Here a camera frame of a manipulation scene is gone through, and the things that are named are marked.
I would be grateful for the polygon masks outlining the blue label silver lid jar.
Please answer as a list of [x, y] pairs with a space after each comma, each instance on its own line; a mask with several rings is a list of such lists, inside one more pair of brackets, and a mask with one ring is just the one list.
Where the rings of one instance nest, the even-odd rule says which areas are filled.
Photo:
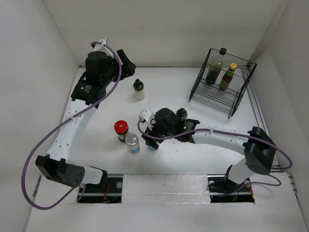
[[132, 155], [136, 155], [140, 152], [139, 138], [137, 135], [133, 133], [129, 134], [125, 139], [125, 143]]

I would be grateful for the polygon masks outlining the white powder jar black cap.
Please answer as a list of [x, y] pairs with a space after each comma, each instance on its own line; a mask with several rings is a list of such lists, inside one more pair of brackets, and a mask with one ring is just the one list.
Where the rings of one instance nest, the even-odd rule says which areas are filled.
[[140, 79], [136, 79], [134, 84], [134, 98], [141, 101], [145, 98], [144, 84]]

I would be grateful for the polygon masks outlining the red lid sauce jar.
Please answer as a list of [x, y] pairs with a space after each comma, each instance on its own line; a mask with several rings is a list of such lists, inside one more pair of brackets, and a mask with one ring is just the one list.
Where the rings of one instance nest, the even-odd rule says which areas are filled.
[[130, 134], [128, 123], [124, 120], [119, 120], [114, 124], [114, 131], [121, 142], [126, 141], [126, 137]]

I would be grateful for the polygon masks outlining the brown spice jar black cap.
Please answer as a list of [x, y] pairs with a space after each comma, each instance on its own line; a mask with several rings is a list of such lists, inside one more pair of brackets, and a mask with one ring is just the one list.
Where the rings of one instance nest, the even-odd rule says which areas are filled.
[[180, 108], [179, 110], [177, 110], [176, 116], [179, 120], [184, 121], [187, 119], [187, 111], [184, 108]]

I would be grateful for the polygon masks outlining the tall dark sauce bottle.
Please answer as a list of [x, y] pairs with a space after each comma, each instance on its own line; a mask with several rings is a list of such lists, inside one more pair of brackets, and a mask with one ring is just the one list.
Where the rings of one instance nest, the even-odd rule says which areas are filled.
[[226, 49], [221, 48], [219, 51], [219, 55], [212, 60], [208, 73], [206, 75], [206, 83], [208, 85], [215, 84], [216, 79], [219, 76], [220, 71], [224, 65], [224, 55], [225, 54], [226, 54]]

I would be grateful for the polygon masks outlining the yellow cap sauce bottle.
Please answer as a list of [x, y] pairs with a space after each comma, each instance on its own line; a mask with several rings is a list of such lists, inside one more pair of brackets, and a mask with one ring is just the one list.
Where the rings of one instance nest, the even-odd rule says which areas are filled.
[[219, 88], [221, 90], [226, 90], [228, 89], [232, 79], [233, 79], [233, 76], [234, 76], [234, 73], [235, 73], [235, 70], [237, 68], [237, 64], [236, 63], [231, 63], [230, 66], [229, 66], [229, 69], [226, 71], [226, 73], [224, 74], [224, 76], [222, 77], [222, 80], [219, 84]]

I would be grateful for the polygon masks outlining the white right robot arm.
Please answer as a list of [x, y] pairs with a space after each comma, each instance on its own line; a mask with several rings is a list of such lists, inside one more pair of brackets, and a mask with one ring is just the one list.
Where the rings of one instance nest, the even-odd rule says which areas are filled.
[[241, 154], [243, 158], [230, 165], [222, 179], [209, 185], [210, 189], [218, 193], [230, 194], [240, 190], [245, 180], [255, 174], [270, 174], [276, 146], [260, 127], [253, 127], [246, 134], [221, 130], [188, 118], [183, 108], [177, 112], [162, 108], [155, 113], [143, 109], [139, 123], [147, 125], [141, 132], [142, 138], [154, 150], [164, 140], [176, 139], [183, 143], [213, 145]]

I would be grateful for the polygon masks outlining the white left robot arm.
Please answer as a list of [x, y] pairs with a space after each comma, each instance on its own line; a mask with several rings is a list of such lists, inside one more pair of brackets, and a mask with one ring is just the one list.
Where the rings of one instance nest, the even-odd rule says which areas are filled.
[[[89, 106], [106, 95], [107, 86], [117, 79], [130, 77], [135, 73], [132, 63], [122, 49], [117, 51], [120, 61], [102, 51], [93, 51], [85, 60], [86, 70], [77, 82], [67, 113], [69, 122], [62, 126], [45, 156], [38, 156], [35, 164], [46, 179], [76, 188], [89, 185], [96, 191], [107, 187], [107, 172], [95, 167], [75, 165], [78, 146], [83, 132], [97, 107]], [[79, 116], [78, 112], [87, 109]]]

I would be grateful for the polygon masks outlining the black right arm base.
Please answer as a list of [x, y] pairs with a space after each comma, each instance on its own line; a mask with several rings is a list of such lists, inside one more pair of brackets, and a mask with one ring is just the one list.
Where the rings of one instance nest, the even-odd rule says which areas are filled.
[[207, 179], [206, 190], [209, 191], [211, 203], [254, 203], [252, 188], [243, 186], [249, 179], [240, 185], [225, 179], [223, 175], [208, 175]]

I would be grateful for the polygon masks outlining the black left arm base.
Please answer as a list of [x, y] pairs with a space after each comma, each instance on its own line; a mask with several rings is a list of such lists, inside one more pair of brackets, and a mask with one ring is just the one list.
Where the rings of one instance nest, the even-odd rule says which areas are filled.
[[79, 188], [78, 203], [121, 203], [122, 202], [123, 175], [112, 174], [107, 177], [107, 184], [100, 188], [88, 184], [85, 188]]

